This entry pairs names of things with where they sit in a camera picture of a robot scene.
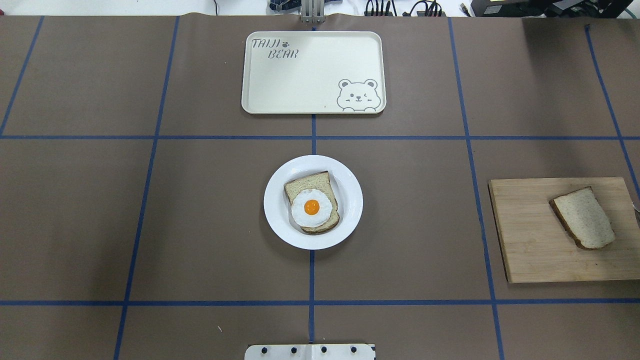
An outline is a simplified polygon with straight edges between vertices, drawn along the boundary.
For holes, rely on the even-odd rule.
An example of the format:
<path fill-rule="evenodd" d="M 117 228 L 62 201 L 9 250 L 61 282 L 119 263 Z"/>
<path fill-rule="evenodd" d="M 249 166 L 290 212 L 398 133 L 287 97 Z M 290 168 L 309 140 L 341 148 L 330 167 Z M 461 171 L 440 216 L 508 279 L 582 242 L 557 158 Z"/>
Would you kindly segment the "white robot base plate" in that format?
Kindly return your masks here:
<path fill-rule="evenodd" d="M 374 344 L 254 344 L 247 347 L 245 360 L 375 360 Z"/>

